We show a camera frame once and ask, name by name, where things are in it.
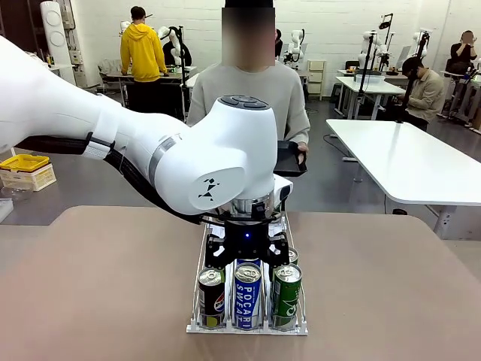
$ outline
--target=black hair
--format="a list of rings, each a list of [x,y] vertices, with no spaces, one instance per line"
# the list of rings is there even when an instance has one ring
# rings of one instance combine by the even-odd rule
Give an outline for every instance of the black hair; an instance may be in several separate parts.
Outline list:
[[[134,6],[130,10],[130,14],[132,15],[132,20],[134,20],[134,21],[142,20],[147,15],[144,8],[141,8],[140,6]]]
[[[415,68],[424,68],[422,60],[416,58],[415,56],[406,60],[403,64],[403,74],[409,73]]]

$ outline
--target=can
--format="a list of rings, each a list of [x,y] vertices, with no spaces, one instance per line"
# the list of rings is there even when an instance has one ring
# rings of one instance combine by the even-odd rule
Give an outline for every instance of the can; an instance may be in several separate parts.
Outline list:
[[[261,315],[261,269],[253,263],[243,263],[235,269],[234,327],[257,329]]]
[[[199,273],[198,305],[201,327],[214,329],[222,326],[225,309],[225,282],[223,278],[222,271],[213,268],[205,268]]]
[[[299,252],[294,247],[289,247],[289,263],[297,265],[298,261],[299,261]],[[276,269],[274,267],[272,267],[271,265],[269,266],[269,280],[271,282],[274,282],[275,270]]]
[[[295,327],[301,282],[302,271],[297,265],[276,268],[272,298],[272,322],[275,329]]]
[[[256,259],[238,259],[237,265],[242,265],[244,263],[253,263],[257,265],[259,268],[261,267],[261,260],[259,258]]]
[[[297,265],[299,261],[299,252],[294,247],[289,247],[289,262]]]

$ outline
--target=yellow box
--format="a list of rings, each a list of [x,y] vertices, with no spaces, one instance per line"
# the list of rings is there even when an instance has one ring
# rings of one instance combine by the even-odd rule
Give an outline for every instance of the yellow box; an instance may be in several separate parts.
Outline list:
[[[11,171],[36,171],[47,165],[50,161],[48,156],[32,156],[30,154],[19,154],[0,163],[1,169]]]

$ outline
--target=person in black jacket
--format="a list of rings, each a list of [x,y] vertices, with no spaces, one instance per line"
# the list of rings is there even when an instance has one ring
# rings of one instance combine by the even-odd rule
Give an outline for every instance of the person in black jacket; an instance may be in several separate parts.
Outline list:
[[[283,33],[280,32],[279,29],[276,29],[277,32],[277,37],[276,37],[276,58],[279,58],[281,56],[281,53],[283,51],[283,41],[280,40],[280,37],[283,36]]]
[[[474,49],[476,38],[471,30],[467,30],[461,37],[461,42],[451,46],[451,59],[448,64],[448,71],[454,74],[464,74],[472,66],[472,61],[478,55]]]

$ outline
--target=gray sweater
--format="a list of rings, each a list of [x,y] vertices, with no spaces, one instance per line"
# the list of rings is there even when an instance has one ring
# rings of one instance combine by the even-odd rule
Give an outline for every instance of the gray sweater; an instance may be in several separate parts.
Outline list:
[[[220,96],[232,95],[253,96],[268,103],[276,116],[278,140],[309,142],[302,84],[291,68],[276,62],[263,72],[247,73],[233,66],[212,65],[195,83],[187,124],[202,120]]]

